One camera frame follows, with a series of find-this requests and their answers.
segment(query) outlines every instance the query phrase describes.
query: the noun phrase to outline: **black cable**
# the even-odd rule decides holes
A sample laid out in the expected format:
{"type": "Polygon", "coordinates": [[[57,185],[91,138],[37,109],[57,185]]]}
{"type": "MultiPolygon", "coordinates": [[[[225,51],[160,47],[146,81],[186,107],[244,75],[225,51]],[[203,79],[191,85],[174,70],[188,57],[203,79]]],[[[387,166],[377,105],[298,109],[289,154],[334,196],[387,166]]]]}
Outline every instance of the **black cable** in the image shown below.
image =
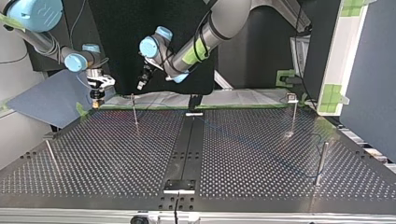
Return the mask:
{"type": "Polygon", "coordinates": [[[175,215],[175,224],[178,224],[178,217],[177,217],[177,207],[178,207],[178,197],[180,196],[180,193],[177,195],[177,200],[176,200],[176,205],[175,205],[175,211],[174,211],[174,215],[175,215]]]}
{"type": "Polygon", "coordinates": [[[200,56],[198,55],[198,50],[197,50],[197,41],[198,41],[198,33],[200,36],[200,39],[202,41],[202,45],[204,46],[205,49],[205,56],[207,57],[209,54],[209,51],[207,49],[207,45],[204,39],[204,35],[203,35],[203,29],[204,29],[204,21],[206,20],[206,18],[210,15],[210,13],[212,12],[212,10],[209,10],[206,12],[206,14],[204,15],[204,17],[201,19],[197,29],[195,30],[195,34],[194,34],[194,43],[193,43],[193,47],[194,47],[194,53],[195,53],[195,57],[197,58],[198,62],[201,63],[203,60],[200,58],[200,56]]]}
{"type": "MultiPolygon", "coordinates": [[[[298,66],[298,70],[300,71],[300,75],[297,76],[297,77],[299,77],[301,79],[301,81],[303,82],[303,87],[304,87],[305,92],[308,95],[309,99],[313,100],[311,94],[308,91],[308,88],[305,85],[305,81],[304,81],[304,78],[303,78],[304,73],[303,73],[303,70],[301,70],[301,67],[300,67],[300,60],[299,60],[299,54],[298,54],[298,48],[297,48],[298,24],[300,22],[302,12],[303,12],[303,4],[300,5],[300,9],[298,11],[297,22],[296,22],[296,26],[295,26],[296,34],[295,34],[295,37],[294,37],[294,47],[295,47],[295,51],[296,51],[297,66],[298,66]]],[[[311,101],[311,102],[312,102],[312,105],[314,106],[315,110],[318,111],[318,107],[315,105],[315,103],[313,101],[311,101]]]]}
{"type": "Polygon", "coordinates": [[[70,47],[71,47],[72,49],[74,49],[74,45],[73,45],[73,33],[74,33],[74,30],[75,30],[75,28],[76,28],[76,25],[77,25],[79,19],[81,18],[82,12],[84,11],[84,8],[85,8],[85,5],[86,5],[86,4],[87,4],[87,0],[84,0],[84,2],[82,3],[82,7],[81,7],[81,9],[79,10],[78,16],[77,16],[75,22],[73,23],[72,28],[70,29],[70,36],[69,36],[69,38],[70,38],[70,45],[71,45],[70,47]]]}
{"type": "Polygon", "coordinates": [[[21,57],[21,58],[19,58],[19,59],[17,59],[17,60],[14,60],[14,61],[0,62],[0,64],[7,64],[7,63],[17,63],[17,62],[20,62],[20,61],[22,61],[23,59],[25,59],[25,58],[27,57],[28,54],[29,54],[29,52],[26,50],[26,53],[25,53],[25,55],[23,55],[23,57],[21,57]]]}

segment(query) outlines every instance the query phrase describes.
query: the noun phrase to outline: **vertical metal pin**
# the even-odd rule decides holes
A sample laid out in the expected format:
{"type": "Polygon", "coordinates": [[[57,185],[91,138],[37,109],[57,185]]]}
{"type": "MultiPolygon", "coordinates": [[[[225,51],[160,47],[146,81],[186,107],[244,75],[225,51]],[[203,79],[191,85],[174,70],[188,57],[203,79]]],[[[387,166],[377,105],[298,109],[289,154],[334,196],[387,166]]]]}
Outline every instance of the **vertical metal pin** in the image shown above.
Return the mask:
{"type": "Polygon", "coordinates": [[[294,135],[294,125],[295,125],[295,120],[297,116],[297,106],[298,106],[298,99],[297,95],[294,93],[288,93],[286,94],[288,104],[294,104],[294,110],[293,110],[293,120],[291,123],[291,130],[289,132],[285,133],[285,137],[290,138],[294,135]]]}
{"type": "Polygon", "coordinates": [[[298,101],[296,103],[294,103],[293,123],[296,120],[297,105],[298,105],[298,101]]]}
{"type": "Polygon", "coordinates": [[[320,186],[320,179],[323,176],[323,169],[324,169],[324,164],[326,163],[326,157],[327,157],[328,150],[329,150],[329,143],[325,142],[323,144],[322,153],[320,154],[318,173],[317,173],[317,177],[315,178],[315,182],[314,182],[315,186],[320,186]]]}
{"type": "Polygon", "coordinates": [[[134,94],[131,94],[131,104],[132,108],[134,109],[134,124],[137,126],[139,122],[137,121],[137,115],[136,115],[136,107],[135,107],[135,102],[134,102],[134,94]]]}
{"type": "Polygon", "coordinates": [[[52,147],[50,146],[50,141],[49,141],[49,140],[46,140],[46,143],[47,143],[47,147],[48,147],[48,149],[49,149],[50,157],[51,157],[53,160],[55,160],[55,155],[53,154],[52,147]]]}

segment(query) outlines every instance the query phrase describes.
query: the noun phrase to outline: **black panel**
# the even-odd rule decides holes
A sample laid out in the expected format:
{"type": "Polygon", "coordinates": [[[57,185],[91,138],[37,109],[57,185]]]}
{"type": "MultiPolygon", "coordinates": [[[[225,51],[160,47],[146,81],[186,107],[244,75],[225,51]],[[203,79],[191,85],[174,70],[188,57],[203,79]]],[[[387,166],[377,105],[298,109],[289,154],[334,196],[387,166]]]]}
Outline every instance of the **black panel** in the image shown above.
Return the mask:
{"type": "Polygon", "coordinates": [[[293,68],[294,29],[276,10],[258,7],[244,29],[219,48],[219,72],[235,88],[273,88],[277,70],[293,68]]]}
{"type": "Polygon", "coordinates": [[[396,98],[394,29],[396,5],[392,0],[372,3],[347,88],[349,105],[341,121],[359,137],[396,161],[396,98]]]}
{"type": "Polygon", "coordinates": [[[318,99],[329,58],[341,0],[318,0],[306,59],[304,81],[312,98],[318,99]]]}
{"type": "Polygon", "coordinates": [[[183,83],[166,82],[161,72],[138,92],[137,77],[143,67],[143,58],[138,55],[139,42],[152,35],[162,25],[174,33],[171,44],[175,50],[194,35],[197,25],[208,8],[203,1],[178,0],[94,0],[90,1],[92,13],[110,58],[112,76],[117,80],[116,90],[120,94],[149,91],[175,91],[179,93],[209,94],[214,86],[214,59],[209,60],[191,74],[183,83]]]}

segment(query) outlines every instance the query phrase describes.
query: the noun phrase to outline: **cable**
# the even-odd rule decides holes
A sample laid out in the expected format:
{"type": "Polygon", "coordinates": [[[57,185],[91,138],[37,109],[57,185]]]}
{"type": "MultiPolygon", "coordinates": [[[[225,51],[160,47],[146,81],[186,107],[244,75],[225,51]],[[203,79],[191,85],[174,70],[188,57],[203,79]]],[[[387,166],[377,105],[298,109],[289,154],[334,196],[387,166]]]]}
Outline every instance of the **cable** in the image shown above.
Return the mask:
{"type": "Polygon", "coordinates": [[[79,21],[79,18],[80,18],[81,15],[82,15],[82,12],[84,11],[85,4],[86,4],[86,3],[87,3],[87,0],[84,0],[84,2],[82,3],[81,10],[79,11],[78,16],[77,16],[77,18],[76,18],[76,20],[75,20],[75,22],[74,22],[74,24],[73,24],[73,26],[72,26],[72,29],[70,30],[70,36],[69,36],[69,38],[70,38],[70,46],[71,46],[72,49],[74,49],[74,45],[73,45],[73,32],[74,32],[74,29],[76,28],[76,25],[77,25],[77,23],[78,23],[78,21],[79,21]]]}
{"type": "Polygon", "coordinates": [[[23,59],[25,59],[25,58],[27,57],[28,54],[29,54],[29,52],[26,50],[26,53],[25,53],[25,55],[23,55],[23,57],[21,57],[21,58],[19,58],[19,59],[17,59],[17,60],[14,60],[14,61],[0,62],[0,64],[7,64],[7,63],[17,63],[17,62],[20,62],[20,61],[22,61],[23,59]]]}
{"type": "MultiPolygon", "coordinates": [[[[304,78],[303,78],[304,73],[303,73],[303,70],[301,70],[301,67],[300,67],[300,60],[299,60],[299,54],[298,54],[298,48],[297,48],[298,25],[299,25],[299,22],[300,22],[300,19],[301,19],[302,12],[303,12],[303,4],[300,5],[300,9],[298,11],[297,22],[296,22],[296,26],[295,26],[296,34],[295,34],[295,37],[294,37],[294,47],[295,47],[295,51],[296,51],[297,67],[298,67],[298,70],[300,71],[300,75],[297,76],[297,77],[299,77],[301,79],[301,81],[303,82],[303,87],[304,87],[305,92],[308,95],[309,99],[313,100],[311,94],[308,91],[308,88],[305,85],[305,81],[304,81],[304,78]]],[[[312,102],[312,105],[314,106],[315,110],[318,111],[318,107],[315,105],[314,102],[312,102]]]]}
{"type": "Polygon", "coordinates": [[[201,63],[203,60],[200,58],[200,56],[198,55],[198,50],[197,50],[197,41],[198,41],[198,33],[200,36],[200,39],[202,41],[202,45],[204,46],[205,49],[205,56],[207,57],[209,54],[209,51],[207,50],[207,45],[204,39],[204,35],[203,35],[203,29],[204,29],[204,21],[206,20],[206,18],[210,15],[210,13],[212,12],[212,10],[209,10],[206,12],[206,14],[204,15],[204,17],[201,19],[197,29],[195,30],[195,34],[194,34],[194,53],[195,53],[195,57],[197,58],[198,62],[201,63]]]}
{"type": "Polygon", "coordinates": [[[178,216],[177,216],[177,207],[178,207],[178,197],[180,196],[180,193],[177,195],[177,200],[176,200],[176,205],[175,205],[175,224],[178,224],[178,216]]]}
{"type": "Polygon", "coordinates": [[[85,83],[81,80],[81,78],[79,78],[79,75],[81,75],[81,73],[77,73],[77,74],[76,74],[76,78],[78,79],[78,81],[79,81],[83,86],[85,86],[86,88],[88,88],[88,89],[90,89],[90,90],[94,90],[94,91],[99,90],[99,89],[94,89],[94,88],[92,88],[91,86],[85,84],[85,83]]]}

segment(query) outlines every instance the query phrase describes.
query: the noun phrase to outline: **green tape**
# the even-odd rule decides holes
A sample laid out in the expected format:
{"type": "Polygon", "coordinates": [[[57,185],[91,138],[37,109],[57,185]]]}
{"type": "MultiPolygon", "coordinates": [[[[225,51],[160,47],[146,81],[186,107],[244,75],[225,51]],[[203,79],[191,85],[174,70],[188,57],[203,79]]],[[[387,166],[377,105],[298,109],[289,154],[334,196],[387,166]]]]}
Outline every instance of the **green tape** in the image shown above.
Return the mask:
{"type": "MultiPolygon", "coordinates": [[[[202,43],[201,39],[198,39],[196,42],[196,50],[200,59],[202,60],[207,59],[207,57],[205,56],[206,54],[205,46],[202,43]]],[[[184,55],[183,62],[189,65],[194,65],[199,62],[198,58],[195,55],[194,46],[192,46],[191,49],[189,49],[187,53],[184,55]]]]}
{"type": "Polygon", "coordinates": [[[8,16],[5,16],[1,13],[0,13],[0,21],[7,26],[13,27],[15,29],[23,30],[25,32],[25,28],[23,27],[22,23],[8,16]]]}
{"type": "Polygon", "coordinates": [[[84,110],[84,106],[79,102],[76,103],[76,110],[80,115],[81,122],[87,120],[90,117],[90,112],[84,110]]]}
{"type": "Polygon", "coordinates": [[[308,94],[306,94],[306,93],[304,92],[304,93],[303,93],[303,96],[301,97],[301,101],[299,102],[299,106],[305,106],[306,98],[308,98],[308,94]]]}
{"type": "Polygon", "coordinates": [[[320,101],[319,112],[335,113],[341,102],[341,85],[325,85],[320,101]]]}
{"type": "MultiPolygon", "coordinates": [[[[268,108],[286,108],[290,104],[278,105],[200,105],[197,109],[268,109],[268,108]]],[[[102,105],[100,110],[132,110],[130,105],[102,105]]],[[[186,106],[156,106],[147,108],[146,106],[137,106],[136,110],[187,110],[186,106]]]]}
{"type": "Polygon", "coordinates": [[[345,0],[341,17],[359,17],[363,8],[364,0],[345,0]]]}
{"type": "Polygon", "coordinates": [[[277,87],[287,87],[287,88],[292,88],[292,84],[286,84],[286,82],[283,82],[280,80],[281,77],[295,77],[296,72],[292,69],[290,70],[279,70],[277,71],[276,75],[276,86],[277,87]]]}

